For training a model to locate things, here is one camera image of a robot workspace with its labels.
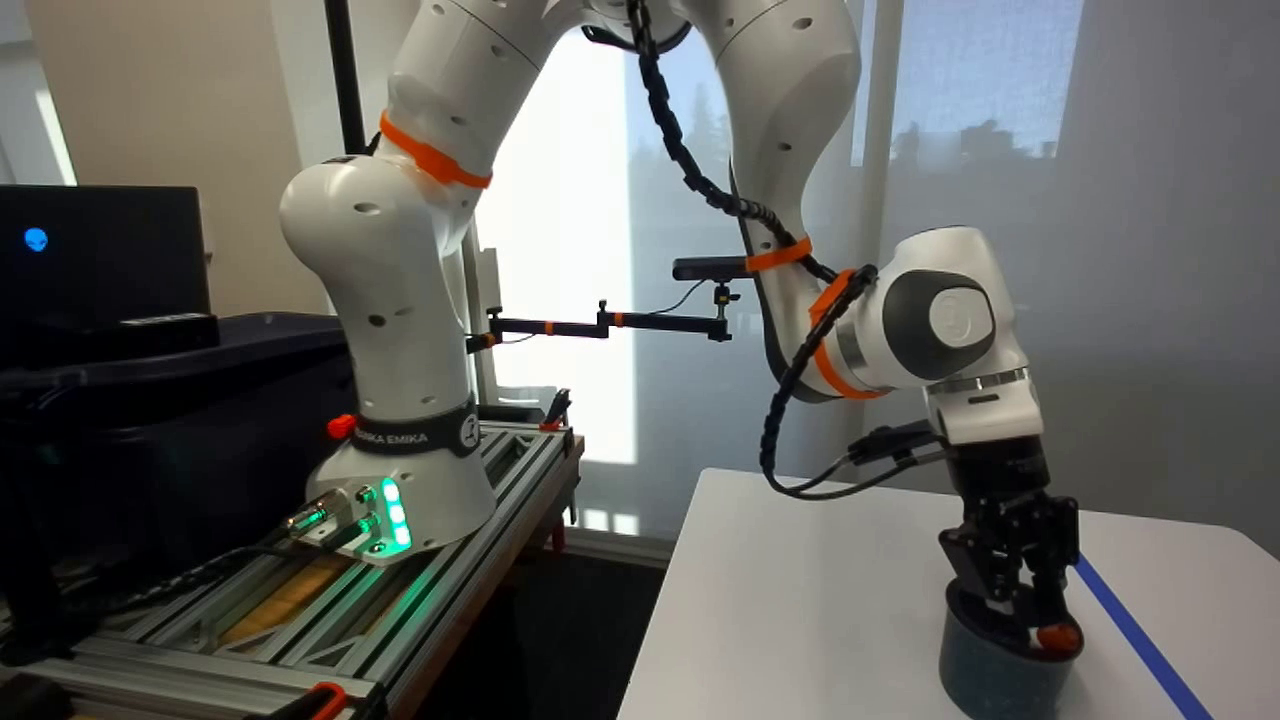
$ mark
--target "white table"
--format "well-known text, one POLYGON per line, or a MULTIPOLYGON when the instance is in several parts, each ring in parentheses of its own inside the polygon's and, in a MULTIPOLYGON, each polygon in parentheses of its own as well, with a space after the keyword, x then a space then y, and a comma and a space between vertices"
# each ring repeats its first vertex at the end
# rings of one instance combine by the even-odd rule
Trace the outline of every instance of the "white table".
MULTIPOLYGON (((958 494, 798 505, 758 473, 709 467, 620 716, 966 716, 937 677, 951 578, 937 530, 958 518, 958 494)), ((1072 570, 1090 642, 1061 716, 1280 716, 1280 564, 1263 546, 1231 526, 1103 512, 1083 512, 1081 538, 1117 605, 1072 570)))

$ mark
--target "computer monitor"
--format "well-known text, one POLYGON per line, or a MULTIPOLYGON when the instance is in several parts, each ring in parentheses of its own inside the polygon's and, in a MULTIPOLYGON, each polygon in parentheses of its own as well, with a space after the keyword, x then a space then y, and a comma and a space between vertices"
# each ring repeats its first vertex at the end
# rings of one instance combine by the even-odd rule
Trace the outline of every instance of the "computer monitor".
POLYGON ((0 367, 208 318, 197 187, 0 187, 0 367))

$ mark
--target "blue tape line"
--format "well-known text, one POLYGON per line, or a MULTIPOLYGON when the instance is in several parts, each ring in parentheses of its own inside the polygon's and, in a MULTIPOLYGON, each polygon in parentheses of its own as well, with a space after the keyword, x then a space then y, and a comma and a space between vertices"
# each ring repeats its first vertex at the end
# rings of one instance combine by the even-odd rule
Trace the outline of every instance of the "blue tape line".
POLYGON ((1189 688, 1189 680, 1167 665, 1167 656, 1158 648, 1158 640, 1135 624, 1135 615, 1126 607, 1126 600, 1113 591, 1113 584, 1081 554, 1075 575, 1090 584, 1090 591, 1103 605, 1113 624, 1126 631, 1134 652, 1150 665, 1163 694, 1196 720, 1207 720, 1207 706, 1189 688))

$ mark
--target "floor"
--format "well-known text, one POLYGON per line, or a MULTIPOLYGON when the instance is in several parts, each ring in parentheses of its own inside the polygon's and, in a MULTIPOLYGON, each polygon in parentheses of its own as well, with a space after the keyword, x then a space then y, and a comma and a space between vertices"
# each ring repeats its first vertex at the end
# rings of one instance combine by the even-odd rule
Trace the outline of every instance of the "floor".
POLYGON ((426 720, 611 720, 658 591, 658 566, 550 554, 472 626, 426 720))

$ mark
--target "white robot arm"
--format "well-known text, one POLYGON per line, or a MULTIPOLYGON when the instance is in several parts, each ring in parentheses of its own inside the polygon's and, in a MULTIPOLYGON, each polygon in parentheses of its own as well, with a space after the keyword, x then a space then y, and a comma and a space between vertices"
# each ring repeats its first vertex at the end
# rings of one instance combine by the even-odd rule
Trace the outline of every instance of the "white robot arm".
POLYGON ((361 386, 356 434, 313 475, 296 537, 393 564, 470 537, 492 512, 463 326, 435 259, 470 232, 512 117, 572 26, 642 54, 684 179, 745 219, 778 375, 792 370, 803 399, 924 386, 966 494, 966 526, 946 530, 946 546, 970 619, 981 631, 999 624, 992 636, 1033 656, 1075 656, 1081 631, 1061 600, 1075 512, 1044 494, 1040 408, 985 236, 914 236, 879 277, 833 270, 811 254, 803 179, 857 86, 845 0, 421 3, 389 85, 382 146, 310 168, 282 204, 291 250, 337 304, 361 386), (725 78, 737 193, 695 172, 665 117, 658 47, 684 25, 709 39, 725 78), (1075 640, 1044 640, 1040 626, 1072 626, 1075 640))

